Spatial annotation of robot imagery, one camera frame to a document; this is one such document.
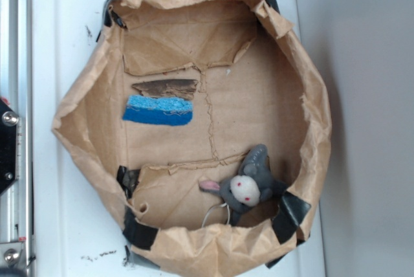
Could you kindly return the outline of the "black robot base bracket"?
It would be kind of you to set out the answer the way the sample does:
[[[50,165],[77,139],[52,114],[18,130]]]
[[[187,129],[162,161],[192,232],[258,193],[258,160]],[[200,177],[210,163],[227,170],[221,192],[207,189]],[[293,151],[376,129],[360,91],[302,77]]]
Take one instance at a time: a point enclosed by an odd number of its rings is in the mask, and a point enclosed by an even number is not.
[[[3,195],[16,180],[18,115],[1,99],[0,191]]]

